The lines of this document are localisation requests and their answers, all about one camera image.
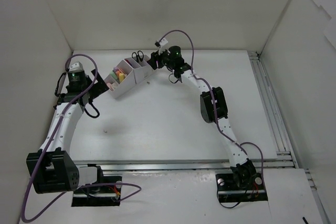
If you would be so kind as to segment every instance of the bracket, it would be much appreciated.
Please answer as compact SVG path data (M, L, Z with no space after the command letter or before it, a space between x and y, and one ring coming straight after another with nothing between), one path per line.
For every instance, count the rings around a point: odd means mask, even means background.
M102 170L97 183L122 182L121 176L104 176ZM121 193L121 187L115 187ZM106 207L119 206L120 196L108 186L79 188L73 192L72 207Z
M217 195L220 203L267 201L265 185L261 174L257 173L254 182L244 190L234 181L232 173L216 174Z
M32 175L42 150L29 153L26 159L29 174ZM34 189L38 194L74 191L78 186L79 172L69 154L56 148L47 152L37 170Z
M227 105L224 97L224 92L221 87L212 88L216 100L217 117L218 119L227 118ZM210 91L202 92L200 95L201 100L201 115L205 122L215 122L215 112Z

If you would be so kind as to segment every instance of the red wire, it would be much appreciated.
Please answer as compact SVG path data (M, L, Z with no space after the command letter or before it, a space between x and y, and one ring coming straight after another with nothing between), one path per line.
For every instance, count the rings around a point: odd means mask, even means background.
M114 186L114 188L112 186L107 186L107 187L112 189L117 195L120 195L120 193L118 192L118 190L116 189L115 186Z
M253 195L253 193L254 193L254 190L256 189L256 186L253 184L253 190L252 190L252 193L248 196L248 198L252 198L252 195Z
M256 195L256 198L259 196L259 188L258 188L258 185L254 182L253 185L256 187L257 189L257 195Z

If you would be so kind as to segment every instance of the cable connector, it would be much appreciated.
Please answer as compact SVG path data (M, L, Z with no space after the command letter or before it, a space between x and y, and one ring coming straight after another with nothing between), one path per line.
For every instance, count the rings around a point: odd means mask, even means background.
M168 44L168 40L166 38L163 38L160 40L160 42L156 41L155 46L159 49L159 55L165 50L165 45Z

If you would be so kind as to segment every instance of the black mounting plate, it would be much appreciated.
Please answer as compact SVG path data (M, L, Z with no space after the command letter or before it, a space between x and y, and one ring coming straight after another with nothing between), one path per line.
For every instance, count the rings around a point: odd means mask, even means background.
M260 173L257 173L256 178L258 178L258 182L262 182ZM241 189L235 183L232 173L216 174L216 182L218 200L220 203L268 200L264 183L257 185L258 192L254 183L252 183L248 188Z
M103 176L100 178L99 183L116 183L121 182L121 176ZM107 187L89 187L79 188L73 192L72 207L107 207L119 206L120 202L115 197L109 195L114 194L114 191Z

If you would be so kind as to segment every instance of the screw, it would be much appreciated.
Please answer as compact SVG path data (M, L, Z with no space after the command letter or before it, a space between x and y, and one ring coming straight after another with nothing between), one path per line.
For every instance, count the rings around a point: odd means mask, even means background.
M254 181L256 182L257 185L261 185L263 183L262 179L259 177L256 177Z
M121 188L121 185L115 185L117 189Z
M224 186L225 182L224 182L224 180L222 178L219 178L217 180L217 184L219 184L220 186Z

